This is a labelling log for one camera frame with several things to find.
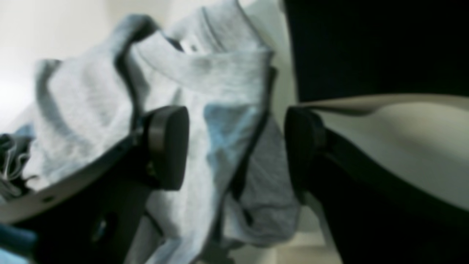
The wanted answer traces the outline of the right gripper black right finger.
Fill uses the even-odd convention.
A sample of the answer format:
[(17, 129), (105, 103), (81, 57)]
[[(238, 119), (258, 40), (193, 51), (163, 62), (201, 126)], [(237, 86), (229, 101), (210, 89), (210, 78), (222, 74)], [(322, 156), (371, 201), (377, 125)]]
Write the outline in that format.
[(399, 179), (303, 107), (288, 108), (284, 133), (293, 187), (320, 202), (343, 263), (468, 263), (466, 209)]

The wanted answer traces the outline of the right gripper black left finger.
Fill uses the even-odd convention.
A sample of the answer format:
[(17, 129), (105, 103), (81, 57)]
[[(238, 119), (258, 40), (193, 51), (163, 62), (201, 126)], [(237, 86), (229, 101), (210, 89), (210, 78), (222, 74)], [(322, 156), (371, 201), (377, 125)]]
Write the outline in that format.
[(150, 112), (80, 171), (1, 206), (1, 249), (32, 264), (122, 264), (154, 189), (179, 190), (189, 140), (184, 106)]

